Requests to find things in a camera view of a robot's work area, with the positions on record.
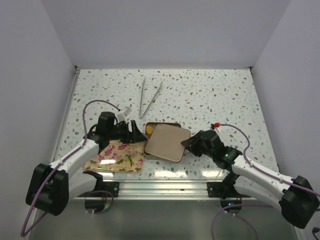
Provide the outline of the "plain round orange cookie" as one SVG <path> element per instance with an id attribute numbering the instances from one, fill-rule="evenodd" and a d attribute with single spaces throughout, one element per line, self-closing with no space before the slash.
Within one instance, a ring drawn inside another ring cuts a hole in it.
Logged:
<path id="1" fill-rule="evenodd" d="M 151 135 L 151 134 L 153 133 L 153 128 L 152 128 L 150 125 L 148 125 L 148 126 L 146 127 L 146 133 L 147 133 L 148 135 Z"/>

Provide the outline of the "gold tin lid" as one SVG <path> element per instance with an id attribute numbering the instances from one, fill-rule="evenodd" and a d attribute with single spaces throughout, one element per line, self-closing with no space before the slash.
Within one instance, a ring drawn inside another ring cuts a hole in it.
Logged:
<path id="1" fill-rule="evenodd" d="M 152 134 L 146 133 L 147 126 L 152 127 Z M 144 157 L 148 160 L 180 162 L 185 152 L 181 142 L 191 137 L 191 131 L 178 123 L 148 122 L 146 127 Z"/>

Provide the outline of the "floral yellow tray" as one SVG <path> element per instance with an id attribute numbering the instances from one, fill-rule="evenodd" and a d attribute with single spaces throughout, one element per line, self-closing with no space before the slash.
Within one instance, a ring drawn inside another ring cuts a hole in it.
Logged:
<path id="1" fill-rule="evenodd" d="M 126 144 L 112 140 L 82 168 L 94 172 L 139 173 L 144 163 L 144 147 L 144 142 Z"/>

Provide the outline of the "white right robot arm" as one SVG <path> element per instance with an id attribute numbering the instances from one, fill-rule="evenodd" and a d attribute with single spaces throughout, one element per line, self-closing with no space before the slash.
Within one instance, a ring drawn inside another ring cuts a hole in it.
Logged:
<path id="1" fill-rule="evenodd" d="M 210 157 L 218 168 L 229 172 L 222 185 L 227 196 L 239 193 L 253 197 L 280 211 L 299 229 L 307 226 L 320 206 L 306 178 L 286 176 L 258 164 L 244 152 L 224 145 L 214 130 L 199 131 L 181 145 L 197 157 Z"/>

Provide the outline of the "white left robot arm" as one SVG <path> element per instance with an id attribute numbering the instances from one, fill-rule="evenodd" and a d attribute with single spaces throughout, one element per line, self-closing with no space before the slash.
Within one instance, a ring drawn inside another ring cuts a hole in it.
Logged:
<path id="1" fill-rule="evenodd" d="M 25 202 L 53 216 L 58 216 L 68 202 L 81 195 L 112 197 L 101 174 L 93 170 L 77 171 L 105 150 L 112 141 L 125 146 L 142 144 L 147 138 L 140 132 L 135 120 L 120 121 L 114 113 L 104 111 L 97 124 L 86 131 L 80 144 L 67 155 L 48 165 L 38 164 L 33 170 Z"/>

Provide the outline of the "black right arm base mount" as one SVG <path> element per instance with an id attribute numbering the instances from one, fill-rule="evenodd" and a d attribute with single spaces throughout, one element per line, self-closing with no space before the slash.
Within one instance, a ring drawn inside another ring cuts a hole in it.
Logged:
<path id="1" fill-rule="evenodd" d="M 235 189 L 235 183 L 239 175 L 230 172 L 222 181 L 209 181 L 206 183 L 209 198 L 219 198 L 222 208 L 242 204 L 243 198 L 248 195 L 240 194 Z"/>

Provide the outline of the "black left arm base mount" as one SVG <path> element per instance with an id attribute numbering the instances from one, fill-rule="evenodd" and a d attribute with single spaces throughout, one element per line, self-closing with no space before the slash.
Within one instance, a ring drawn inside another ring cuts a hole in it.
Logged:
<path id="1" fill-rule="evenodd" d="M 111 209 L 114 198 L 119 195 L 118 181 L 104 181 L 101 174 L 85 170 L 74 175 L 69 182 L 69 198 L 84 197 L 84 207 L 93 216 L 106 213 Z"/>

